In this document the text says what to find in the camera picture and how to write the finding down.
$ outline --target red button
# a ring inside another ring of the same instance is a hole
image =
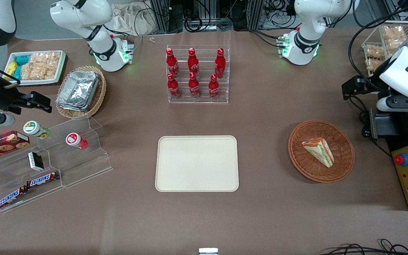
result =
[[[400,166],[402,166],[403,164],[405,164],[405,157],[403,156],[403,155],[396,155],[395,156],[395,163],[397,164],[397,165],[400,165]]]

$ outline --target wire basket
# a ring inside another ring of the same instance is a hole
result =
[[[85,71],[85,72],[91,71],[99,75],[100,79],[97,84],[97,89],[95,91],[94,98],[92,98],[91,106],[89,107],[89,110],[85,112],[66,110],[66,109],[60,108],[58,104],[56,104],[56,108],[58,109],[58,112],[60,112],[62,116],[67,117],[67,118],[77,118],[85,114],[92,116],[99,110],[100,106],[102,106],[103,98],[105,97],[105,93],[107,92],[107,81],[105,80],[105,77],[103,76],[102,71],[100,71],[98,68],[94,66],[82,66],[82,67],[76,68],[74,71]],[[63,82],[61,83],[61,87],[58,90],[58,95],[61,93],[61,90],[65,84],[65,81],[67,80],[69,75],[73,73],[74,71],[71,71],[69,74],[67,74],[67,77],[63,79]]]
[[[327,168],[301,144],[312,138],[324,138],[335,158],[333,166]],[[352,143],[337,126],[322,120],[300,123],[290,133],[288,152],[293,165],[307,178],[332,183],[344,179],[353,168],[355,152]]]

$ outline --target clear acrylic bottle rack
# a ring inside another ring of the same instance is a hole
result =
[[[172,99],[168,92],[168,100],[170,103],[216,103],[227,104],[229,103],[229,88],[230,88],[230,60],[231,50],[228,45],[168,45],[167,48],[171,48],[178,62],[179,77],[176,81],[179,86],[181,97],[177,100]],[[188,70],[188,49],[194,48],[196,50],[196,57],[199,60],[199,90],[201,91],[201,97],[198,99],[191,98],[190,90],[188,88],[189,70]],[[220,83],[220,96],[218,100],[211,101],[209,97],[209,82],[210,76],[215,73],[215,58],[217,57],[218,48],[225,50],[226,69],[225,75],[222,79],[218,79]],[[166,74],[169,73],[168,66],[166,67]]]
[[[31,136],[31,147],[0,157],[0,199],[26,185],[27,181],[53,171],[59,171],[61,176],[58,180],[32,187],[26,194],[2,207],[0,212],[13,210],[112,170],[108,153],[100,147],[96,131],[100,127],[94,118],[84,115],[49,128],[50,136],[47,139],[37,139],[35,142],[36,138]],[[65,137],[72,132],[87,140],[89,145],[85,150],[66,144]],[[45,170],[35,171],[29,167],[29,152],[42,156]]]

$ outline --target cloth bag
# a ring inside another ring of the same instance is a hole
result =
[[[157,31],[154,12],[143,2],[127,4],[112,4],[114,26],[113,30],[133,35],[151,34]]]

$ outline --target coca-cola logo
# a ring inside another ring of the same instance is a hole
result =
[[[169,70],[176,70],[179,66],[177,65],[177,63],[175,65],[169,65],[168,69]]]

